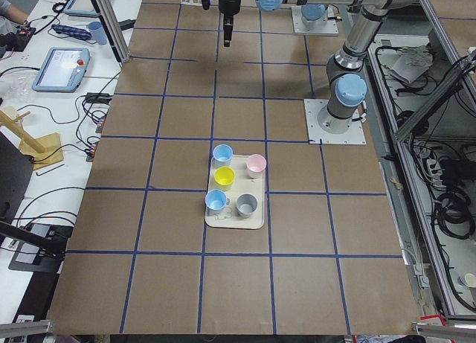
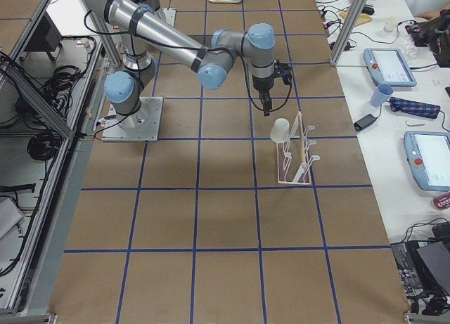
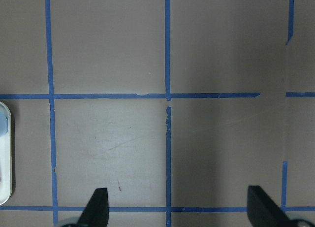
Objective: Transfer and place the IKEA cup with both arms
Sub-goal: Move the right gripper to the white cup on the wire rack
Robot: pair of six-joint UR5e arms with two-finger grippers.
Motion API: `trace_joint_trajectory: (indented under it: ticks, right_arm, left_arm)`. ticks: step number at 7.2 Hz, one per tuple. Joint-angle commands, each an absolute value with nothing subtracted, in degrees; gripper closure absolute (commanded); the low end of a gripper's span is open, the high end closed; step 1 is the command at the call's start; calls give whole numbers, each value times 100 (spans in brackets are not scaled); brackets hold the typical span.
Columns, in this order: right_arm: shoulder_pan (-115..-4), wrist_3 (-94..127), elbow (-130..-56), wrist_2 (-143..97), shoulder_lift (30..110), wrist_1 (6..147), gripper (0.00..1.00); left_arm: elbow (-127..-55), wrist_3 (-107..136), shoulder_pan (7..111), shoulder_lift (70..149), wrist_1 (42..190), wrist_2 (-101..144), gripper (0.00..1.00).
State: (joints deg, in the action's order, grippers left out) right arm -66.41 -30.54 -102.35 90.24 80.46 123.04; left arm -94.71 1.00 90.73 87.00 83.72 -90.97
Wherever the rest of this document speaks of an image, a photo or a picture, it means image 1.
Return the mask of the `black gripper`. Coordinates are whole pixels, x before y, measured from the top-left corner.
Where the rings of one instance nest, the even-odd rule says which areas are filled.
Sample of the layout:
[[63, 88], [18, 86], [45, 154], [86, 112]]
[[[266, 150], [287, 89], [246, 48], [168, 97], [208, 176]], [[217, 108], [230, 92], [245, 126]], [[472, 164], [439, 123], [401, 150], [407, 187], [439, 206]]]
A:
[[219, 10], [224, 14], [223, 19], [223, 45], [229, 47], [234, 30], [234, 16], [240, 11], [241, 0], [219, 0]]

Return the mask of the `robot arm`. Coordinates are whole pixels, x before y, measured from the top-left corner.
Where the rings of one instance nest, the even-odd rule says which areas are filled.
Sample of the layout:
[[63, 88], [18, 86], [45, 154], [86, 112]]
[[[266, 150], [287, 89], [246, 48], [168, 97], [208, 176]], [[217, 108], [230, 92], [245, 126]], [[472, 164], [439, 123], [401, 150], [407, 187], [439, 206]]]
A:
[[301, 6], [301, 21], [306, 31], [318, 31], [328, 24], [328, 5], [305, 4]]
[[389, 10], [403, 8], [416, 0], [255, 0], [259, 9], [271, 12], [282, 4], [345, 4], [359, 6], [360, 13], [341, 49], [327, 63], [330, 99], [318, 113], [319, 126], [332, 134], [343, 134], [350, 127], [354, 111], [367, 94], [359, 75], [370, 43]]

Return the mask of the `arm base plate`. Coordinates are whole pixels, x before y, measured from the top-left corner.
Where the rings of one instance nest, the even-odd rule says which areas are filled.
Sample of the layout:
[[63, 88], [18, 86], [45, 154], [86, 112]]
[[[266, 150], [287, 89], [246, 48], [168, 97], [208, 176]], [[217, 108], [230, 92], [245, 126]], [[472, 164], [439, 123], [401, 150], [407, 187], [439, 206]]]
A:
[[329, 5], [307, 4], [292, 7], [294, 33], [315, 36], [337, 36], [334, 10]]
[[361, 114], [355, 109], [348, 119], [337, 119], [328, 113], [327, 99], [305, 99], [304, 112], [310, 144], [359, 145], [367, 144]]

